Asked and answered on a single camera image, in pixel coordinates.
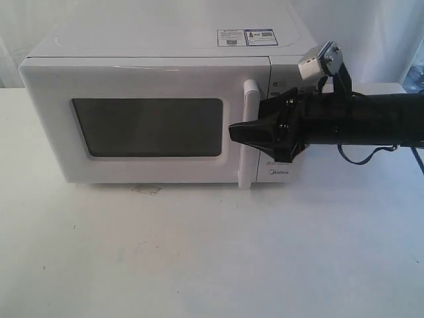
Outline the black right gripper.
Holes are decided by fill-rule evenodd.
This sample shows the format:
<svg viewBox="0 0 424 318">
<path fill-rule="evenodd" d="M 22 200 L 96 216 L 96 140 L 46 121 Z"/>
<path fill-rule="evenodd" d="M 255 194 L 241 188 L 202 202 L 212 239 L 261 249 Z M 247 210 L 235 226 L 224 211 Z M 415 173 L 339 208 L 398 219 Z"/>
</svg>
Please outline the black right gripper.
<svg viewBox="0 0 424 318">
<path fill-rule="evenodd" d="M 260 149 L 275 162 L 292 163 L 306 148 L 301 136 L 301 106 L 298 88 L 262 100 L 258 120 L 229 126 L 233 142 Z"/>
</svg>

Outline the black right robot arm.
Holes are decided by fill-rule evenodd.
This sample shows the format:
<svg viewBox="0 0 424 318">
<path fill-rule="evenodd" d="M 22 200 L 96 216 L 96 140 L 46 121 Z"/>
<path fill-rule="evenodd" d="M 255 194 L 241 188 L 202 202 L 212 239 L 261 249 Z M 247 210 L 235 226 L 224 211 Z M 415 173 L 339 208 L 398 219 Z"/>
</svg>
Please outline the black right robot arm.
<svg viewBox="0 0 424 318">
<path fill-rule="evenodd" d="M 423 95 L 300 93 L 260 102 L 259 118 L 229 126 L 234 142 L 291 163 L 307 145 L 423 147 Z"/>
</svg>

